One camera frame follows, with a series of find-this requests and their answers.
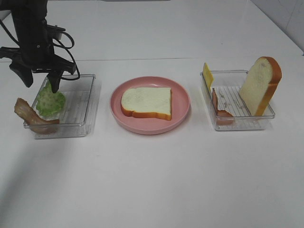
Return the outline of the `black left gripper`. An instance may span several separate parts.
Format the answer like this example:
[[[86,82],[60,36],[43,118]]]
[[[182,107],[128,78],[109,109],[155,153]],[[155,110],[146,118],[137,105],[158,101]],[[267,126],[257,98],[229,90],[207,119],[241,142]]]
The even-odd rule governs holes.
[[[56,55],[54,47],[69,51],[75,44],[73,38],[64,28],[48,25],[45,19],[13,18],[13,24],[17,39],[3,23],[1,26],[18,47],[1,47],[0,57],[14,61],[9,67],[27,88],[33,84],[32,71],[48,73],[52,93],[56,93],[63,72],[74,74],[76,63]]]

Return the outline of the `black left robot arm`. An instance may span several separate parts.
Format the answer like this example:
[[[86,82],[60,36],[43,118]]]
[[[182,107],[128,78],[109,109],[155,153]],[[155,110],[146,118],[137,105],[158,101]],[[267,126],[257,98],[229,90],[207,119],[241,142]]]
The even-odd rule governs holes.
[[[74,60],[68,61],[55,54],[54,48],[69,51],[64,46],[61,36],[71,36],[64,28],[51,26],[46,21],[46,0],[2,0],[1,10],[11,11],[16,37],[8,31],[3,23],[1,26],[17,47],[1,47],[0,57],[11,60],[10,69],[23,81],[26,87],[33,84],[33,73],[47,73],[53,93],[59,89],[64,79],[63,73],[78,73]]]

